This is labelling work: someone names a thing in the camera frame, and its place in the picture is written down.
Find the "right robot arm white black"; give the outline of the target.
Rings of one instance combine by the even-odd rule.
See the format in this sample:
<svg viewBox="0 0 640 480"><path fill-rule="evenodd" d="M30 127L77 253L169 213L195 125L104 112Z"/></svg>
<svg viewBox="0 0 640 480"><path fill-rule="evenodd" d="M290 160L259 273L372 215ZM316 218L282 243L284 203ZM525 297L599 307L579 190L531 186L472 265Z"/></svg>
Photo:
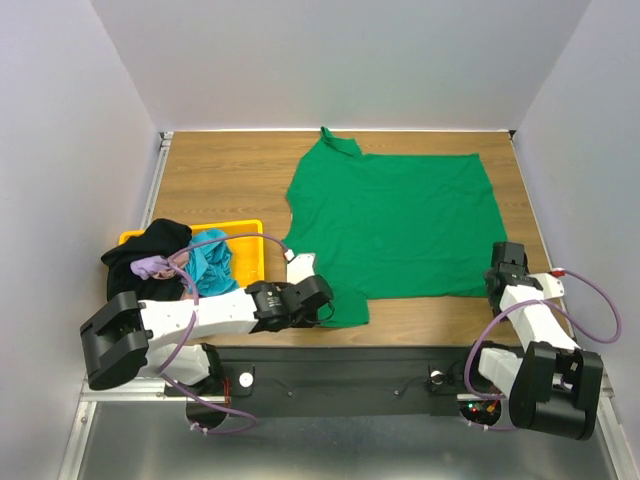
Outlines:
<svg viewBox="0 0 640 480"><path fill-rule="evenodd" d="M565 273L532 274L523 245L494 243L484 274L491 323L509 322L523 352L479 338L460 366L460 378L478 398L505 398L514 427L585 441L595 429L604 364L555 317Z"/></svg>

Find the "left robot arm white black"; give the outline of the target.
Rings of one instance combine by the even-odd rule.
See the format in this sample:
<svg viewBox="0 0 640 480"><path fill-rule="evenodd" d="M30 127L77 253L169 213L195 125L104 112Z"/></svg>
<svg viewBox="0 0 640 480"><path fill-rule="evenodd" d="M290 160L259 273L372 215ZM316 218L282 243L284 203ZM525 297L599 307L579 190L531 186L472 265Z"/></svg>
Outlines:
<svg viewBox="0 0 640 480"><path fill-rule="evenodd" d="M223 295L176 301L112 298L80 327L89 388L106 391L165 374L199 393L215 392L223 371L187 342L226 334L279 332L319 322L334 294L312 275L296 284L256 282Z"/></svg>

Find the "green t shirt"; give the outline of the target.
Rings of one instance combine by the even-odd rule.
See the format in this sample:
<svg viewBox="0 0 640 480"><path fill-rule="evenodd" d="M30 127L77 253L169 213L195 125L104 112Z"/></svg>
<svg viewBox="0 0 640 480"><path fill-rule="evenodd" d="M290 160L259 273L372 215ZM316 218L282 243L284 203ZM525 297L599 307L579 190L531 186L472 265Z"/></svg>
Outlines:
<svg viewBox="0 0 640 480"><path fill-rule="evenodd" d="M507 238L476 153L365 153L323 127L286 199L285 244L315 254L334 292L325 328L368 324L371 300L482 297L492 246Z"/></svg>

